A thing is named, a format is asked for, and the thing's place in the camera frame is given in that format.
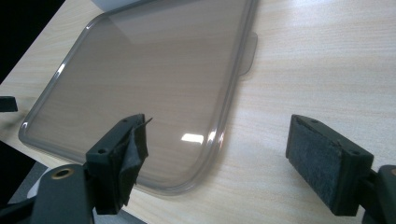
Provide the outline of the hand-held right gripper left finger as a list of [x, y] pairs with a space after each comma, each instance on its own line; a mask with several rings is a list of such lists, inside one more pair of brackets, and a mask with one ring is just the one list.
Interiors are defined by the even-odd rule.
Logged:
[[130, 199], [149, 155], [144, 114], [121, 119], [87, 153], [85, 167], [95, 181], [95, 209], [116, 215]]

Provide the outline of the white box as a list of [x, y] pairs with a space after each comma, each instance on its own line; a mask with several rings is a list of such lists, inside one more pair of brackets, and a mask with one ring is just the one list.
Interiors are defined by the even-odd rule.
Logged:
[[145, 0], [91, 0], [98, 8], [104, 12], [108, 12], [121, 7], [127, 7]]

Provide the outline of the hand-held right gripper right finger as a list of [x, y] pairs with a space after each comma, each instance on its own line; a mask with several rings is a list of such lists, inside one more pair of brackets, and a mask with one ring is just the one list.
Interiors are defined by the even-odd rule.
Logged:
[[357, 214], [355, 195], [373, 154], [316, 119], [293, 115], [286, 158], [334, 215]]

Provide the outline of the transparent grey plastic tray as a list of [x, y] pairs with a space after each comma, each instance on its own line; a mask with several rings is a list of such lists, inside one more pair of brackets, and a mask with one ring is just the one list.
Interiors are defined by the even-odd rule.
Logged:
[[144, 114], [148, 158], [137, 179], [178, 195], [206, 177], [223, 141], [235, 84], [253, 62], [259, 0], [143, 0], [83, 29], [19, 131], [82, 163], [121, 119]]

